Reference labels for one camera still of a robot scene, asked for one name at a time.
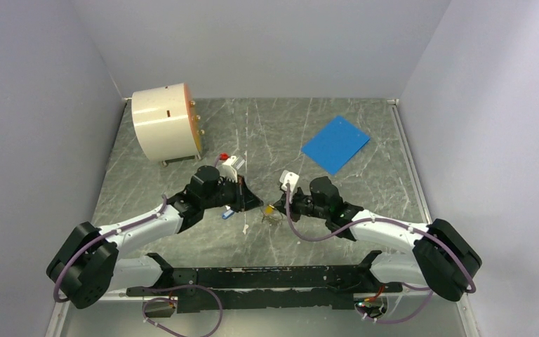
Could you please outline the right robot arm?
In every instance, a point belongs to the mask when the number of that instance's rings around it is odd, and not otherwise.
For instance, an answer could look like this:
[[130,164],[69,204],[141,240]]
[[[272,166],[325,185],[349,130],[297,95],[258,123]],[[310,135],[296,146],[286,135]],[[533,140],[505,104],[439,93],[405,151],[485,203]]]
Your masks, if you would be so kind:
[[279,179],[283,194],[273,207],[285,215],[301,240],[339,237],[394,249],[394,253],[370,255],[357,274],[364,290],[405,283],[425,286],[453,302],[477,290],[474,277],[482,259],[447,220],[412,223],[388,218],[346,202],[327,176],[313,179],[309,193],[303,192],[298,181],[296,173],[283,172]]

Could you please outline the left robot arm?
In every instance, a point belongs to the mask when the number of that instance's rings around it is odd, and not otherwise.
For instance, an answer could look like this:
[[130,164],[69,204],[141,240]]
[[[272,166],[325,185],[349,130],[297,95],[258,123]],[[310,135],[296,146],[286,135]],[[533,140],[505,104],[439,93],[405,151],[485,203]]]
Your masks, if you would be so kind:
[[130,252],[190,229],[208,209],[227,206],[239,213],[262,205],[243,176],[201,166],[181,191],[164,195],[151,211],[102,227],[78,224],[46,268],[53,299],[84,309],[117,289],[142,286],[163,295],[173,285],[173,267],[156,253],[127,258]]

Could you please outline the large metal keyring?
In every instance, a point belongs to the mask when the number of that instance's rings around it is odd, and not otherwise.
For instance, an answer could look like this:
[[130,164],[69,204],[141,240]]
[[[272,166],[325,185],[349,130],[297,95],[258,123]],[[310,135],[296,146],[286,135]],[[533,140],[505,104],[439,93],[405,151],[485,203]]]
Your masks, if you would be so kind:
[[[262,214],[262,210],[265,208],[265,207],[272,207],[272,205],[266,205],[264,206],[262,209],[261,209],[261,214]],[[264,223],[266,225],[270,225],[270,226],[278,226],[278,225],[281,225],[284,221],[284,215],[279,213],[278,211],[276,211],[276,209],[274,209],[274,213],[270,216],[264,216],[262,214],[262,218],[261,218],[261,223]]]

